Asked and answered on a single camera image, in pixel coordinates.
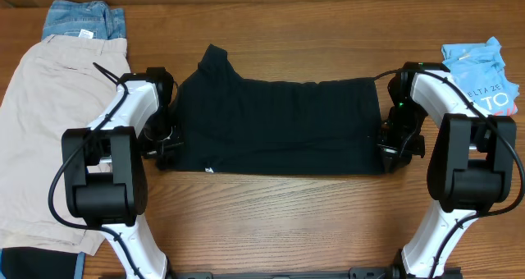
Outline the black t-shirt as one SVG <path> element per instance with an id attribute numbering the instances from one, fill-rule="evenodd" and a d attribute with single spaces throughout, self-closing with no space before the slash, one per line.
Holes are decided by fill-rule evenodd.
<path id="1" fill-rule="evenodd" d="M 179 88 L 171 117 L 180 142 L 162 170 L 257 175 L 380 175 L 373 79 L 251 80 L 209 45 Z"/>

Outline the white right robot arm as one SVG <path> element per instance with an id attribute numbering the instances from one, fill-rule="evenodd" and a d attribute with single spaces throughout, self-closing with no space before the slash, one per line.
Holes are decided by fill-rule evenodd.
<path id="1" fill-rule="evenodd" d="M 427 169 L 432 201 L 389 267 L 351 268 L 349 277 L 460 278 L 459 268 L 445 264 L 465 231 L 483 217 L 514 210 L 524 198 L 520 190 L 510 205 L 493 209 L 509 196 L 513 171 L 524 173 L 516 124 L 479 107 L 441 63 L 407 62 L 389 74 L 393 105 L 377 139 L 384 168 L 395 172 L 424 156 L 422 124 L 432 119 L 439 129 Z"/>

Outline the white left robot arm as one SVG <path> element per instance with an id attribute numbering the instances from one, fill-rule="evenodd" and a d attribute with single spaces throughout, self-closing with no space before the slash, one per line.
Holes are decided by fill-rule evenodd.
<path id="1" fill-rule="evenodd" d="M 83 219 L 79 228 L 103 235 L 127 278 L 173 278 L 145 217 L 143 160 L 160 158 L 175 145 L 169 105 L 177 83 L 163 67 L 103 74 L 115 83 L 116 97 L 86 127 L 64 132 L 56 177 L 64 180 L 70 214 Z"/>

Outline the light blue printed t-shirt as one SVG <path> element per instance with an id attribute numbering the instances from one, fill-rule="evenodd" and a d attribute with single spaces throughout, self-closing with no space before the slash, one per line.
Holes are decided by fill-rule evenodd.
<path id="1" fill-rule="evenodd" d="M 518 112 L 515 99 L 519 96 L 519 86 L 506 78 L 500 50 L 501 44 L 495 37 L 485 43 L 441 47 L 443 64 L 472 101 L 495 116 L 511 116 Z"/>

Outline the beige shorts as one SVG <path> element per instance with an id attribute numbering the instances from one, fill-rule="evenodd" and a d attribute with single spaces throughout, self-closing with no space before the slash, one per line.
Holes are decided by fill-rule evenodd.
<path id="1" fill-rule="evenodd" d="M 101 115 L 116 94 L 99 64 L 129 72 L 126 39 L 49 35 L 22 57 L 1 105 L 1 246 L 96 254 L 103 236 L 58 223 L 48 190 L 61 138 Z"/>

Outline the blue denim jeans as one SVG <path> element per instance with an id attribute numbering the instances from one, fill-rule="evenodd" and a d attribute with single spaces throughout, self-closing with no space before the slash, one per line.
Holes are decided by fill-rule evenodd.
<path id="1" fill-rule="evenodd" d="M 88 39 L 125 39 L 124 9 L 110 8 L 104 1 L 55 0 L 48 9 L 41 39 L 53 34 Z"/>

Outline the black garment with blue trim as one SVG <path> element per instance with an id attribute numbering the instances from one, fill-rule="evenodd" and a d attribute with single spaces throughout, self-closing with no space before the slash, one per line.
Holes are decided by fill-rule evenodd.
<path id="1" fill-rule="evenodd" d="M 85 253 L 36 248 L 1 249 L 1 278 L 82 279 Z"/>

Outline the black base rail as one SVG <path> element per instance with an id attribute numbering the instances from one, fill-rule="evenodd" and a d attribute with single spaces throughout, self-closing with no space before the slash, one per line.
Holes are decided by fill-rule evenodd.
<path id="1" fill-rule="evenodd" d="M 402 278 L 386 268 L 351 268 L 349 271 L 318 272 L 259 272 L 213 274 L 211 272 L 182 272 L 168 278 L 178 279 L 387 279 Z"/>

